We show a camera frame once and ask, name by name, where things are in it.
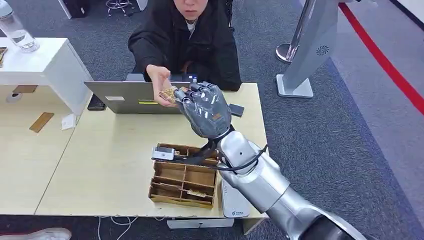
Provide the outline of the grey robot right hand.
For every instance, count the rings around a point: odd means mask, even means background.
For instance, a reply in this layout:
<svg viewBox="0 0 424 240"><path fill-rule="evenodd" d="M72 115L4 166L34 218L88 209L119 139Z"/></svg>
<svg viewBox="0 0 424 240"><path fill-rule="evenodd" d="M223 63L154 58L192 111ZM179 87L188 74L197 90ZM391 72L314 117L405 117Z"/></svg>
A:
<svg viewBox="0 0 424 240"><path fill-rule="evenodd" d="M191 83L187 91L173 92L175 103L192 130L205 139L217 139L231 128L232 115L222 90L209 82Z"/></svg>

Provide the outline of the person's hand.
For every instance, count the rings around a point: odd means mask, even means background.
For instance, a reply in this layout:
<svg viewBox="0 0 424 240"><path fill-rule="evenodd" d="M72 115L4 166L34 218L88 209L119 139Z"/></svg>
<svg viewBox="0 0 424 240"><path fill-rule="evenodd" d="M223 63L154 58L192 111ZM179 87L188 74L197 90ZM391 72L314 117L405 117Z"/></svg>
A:
<svg viewBox="0 0 424 240"><path fill-rule="evenodd" d="M175 108L175 103L171 103L160 96L160 92L162 90L167 90L172 87L171 82L169 81L171 72L166 67L149 64L146 66L146 73L152 82L155 102L164 107Z"/></svg>

